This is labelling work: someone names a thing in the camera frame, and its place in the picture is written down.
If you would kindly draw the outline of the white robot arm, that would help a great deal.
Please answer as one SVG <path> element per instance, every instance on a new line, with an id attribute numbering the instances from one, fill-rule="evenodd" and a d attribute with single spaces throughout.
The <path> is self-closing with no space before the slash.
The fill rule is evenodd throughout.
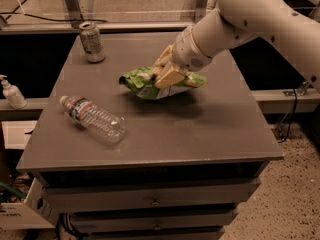
<path id="1" fill-rule="evenodd" d="M 216 0 L 216 6 L 186 28 L 155 62 L 155 86 L 181 82 L 227 49 L 260 37 L 271 44 L 314 88 L 320 88 L 320 23 L 283 0 Z"/>

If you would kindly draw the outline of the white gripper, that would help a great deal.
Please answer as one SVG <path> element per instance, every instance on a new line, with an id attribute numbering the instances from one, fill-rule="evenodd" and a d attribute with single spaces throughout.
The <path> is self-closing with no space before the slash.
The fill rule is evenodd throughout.
<path id="1" fill-rule="evenodd" d="M 154 86 L 159 89 L 170 87 L 185 78 L 186 69 L 200 71 L 211 62 L 212 58 L 203 54 L 196 45 L 192 28 L 187 27 L 178 34 L 173 46 L 168 45 L 155 61 L 154 65 L 160 68 L 157 68 Z"/>

